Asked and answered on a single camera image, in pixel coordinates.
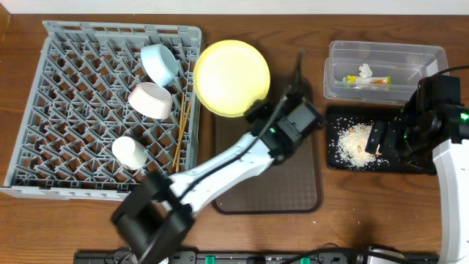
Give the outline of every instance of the clear plastic container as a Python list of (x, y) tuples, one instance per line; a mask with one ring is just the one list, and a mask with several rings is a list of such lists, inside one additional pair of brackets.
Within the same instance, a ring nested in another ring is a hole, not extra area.
[[(368, 64), (373, 77), (391, 77), (391, 84), (347, 83), (347, 75), (358, 76)], [(334, 41), (324, 66), (324, 96), (400, 105), (417, 89), (420, 79), (448, 68), (446, 52), (437, 46), (395, 43)]]

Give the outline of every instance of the green indicator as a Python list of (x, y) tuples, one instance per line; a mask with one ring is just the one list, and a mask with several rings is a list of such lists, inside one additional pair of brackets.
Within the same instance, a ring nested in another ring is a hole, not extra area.
[(213, 256), (206, 256), (206, 257), (205, 257), (205, 264), (215, 264), (215, 257), (213, 257)]
[(300, 260), (300, 264), (311, 264), (311, 259), (309, 257), (304, 257)]

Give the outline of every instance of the dish rack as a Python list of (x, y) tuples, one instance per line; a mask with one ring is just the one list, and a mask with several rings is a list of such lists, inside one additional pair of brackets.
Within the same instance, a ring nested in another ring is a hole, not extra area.
[[(195, 166), (200, 102), (193, 68), (203, 48), (194, 26), (43, 21), (48, 31), (4, 186), (14, 197), (122, 200), (143, 177), (168, 176), (177, 147), (182, 93), (193, 97), (180, 166)], [(162, 43), (178, 61), (168, 88), (173, 108), (166, 120), (139, 114), (128, 95), (151, 81), (140, 59), (146, 45)], [(142, 143), (148, 159), (124, 169), (111, 151), (119, 136)]]

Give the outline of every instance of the yellow plate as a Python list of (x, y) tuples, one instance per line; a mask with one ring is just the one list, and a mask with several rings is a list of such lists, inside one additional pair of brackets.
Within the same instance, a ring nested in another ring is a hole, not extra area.
[(241, 117), (256, 100), (265, 99), (270, 86), (264, 57), (238, 40), (207, 48), (196, 63), (193, 79), (202, 104), (224, 117)]

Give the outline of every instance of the cup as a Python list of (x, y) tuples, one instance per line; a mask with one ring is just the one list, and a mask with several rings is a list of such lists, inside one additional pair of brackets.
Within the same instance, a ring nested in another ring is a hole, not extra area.
[(149, 45), (141, 50), (141, 62), (148, 76), (164, 87), (177, 76), (177, 62), (173, 53), (163, 44)]
[(112, 153), (126, 169), (140, 169), (147, 162), (145, 147), (129, 136), (121, 136), (112, 143)]
[(168, 90), (147, 82), (137, 84), (128, 100), (138, 113), (159, 120), (168, 118), (173, 106)]

